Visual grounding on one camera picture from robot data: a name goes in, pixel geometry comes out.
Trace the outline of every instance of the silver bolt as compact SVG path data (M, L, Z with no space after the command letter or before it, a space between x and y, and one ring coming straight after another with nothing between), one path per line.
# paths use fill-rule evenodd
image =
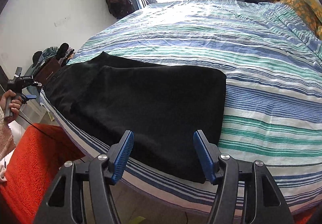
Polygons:
M104 161L104 160L106 160L106 159L107 159L107 155L106 155L106 154L101 154L101 155L99 155L99 156L98 156L98 159L99 159L100 161Z
M230 156L229 156L229 154L227 154L227 153L222 153L222 154L220 154L220 157L223 159L223 160L229 160L230 159Z
M258 166L258 167L263 167L264 166L264 163L260 160L256 160L255 161L255 164Z
M72 161L66 161L64 165L65 165L66 168L68 168L68 167L73 165L73 162Z

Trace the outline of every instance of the folded black garment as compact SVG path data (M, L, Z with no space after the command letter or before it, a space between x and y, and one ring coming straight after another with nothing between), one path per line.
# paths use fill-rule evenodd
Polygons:
M45 87L65 118L102 142L134 132L131 158L203 183L193 134L219 141L226 76L199 66L162 66L101 53L60 69Z

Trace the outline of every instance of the yellow floral blanket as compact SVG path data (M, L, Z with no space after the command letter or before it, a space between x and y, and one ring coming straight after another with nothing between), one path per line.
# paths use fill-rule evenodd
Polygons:
M305 24L322 40L322 6L315 0L273 0L291 7Z

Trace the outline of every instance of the hand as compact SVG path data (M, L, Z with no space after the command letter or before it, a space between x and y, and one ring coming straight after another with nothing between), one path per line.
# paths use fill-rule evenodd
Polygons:
M15 97L16 94L12 90L9 90L2 95L2 98L0 101L0 106L1 106L1 109L3 110L3 112L5 110L5 104L7 102L7 98L10 96ZM10 107L11 111L13 112L13 119L6 121L6 123L9 124L10 122L12 122L13 120L15 120L18 117L21 105L22 105L22 98L21 97L19 97L19 99L17 99L17 100L11 101L11 103L9 104L9 107Z

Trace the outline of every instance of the bed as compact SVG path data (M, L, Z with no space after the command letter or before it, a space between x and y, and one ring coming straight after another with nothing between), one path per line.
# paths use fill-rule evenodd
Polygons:
M227 76L218 147L264 161L295 214L322 200L322 41L281 3L233 0L155 3L91 37L68 65L102 51L163 65L198 65ZM95 157L108 146L50 104L73 142ZM216 186L182 180L130 159L126 184L186 211L208 214ZM244 186L239 183L236 217Z

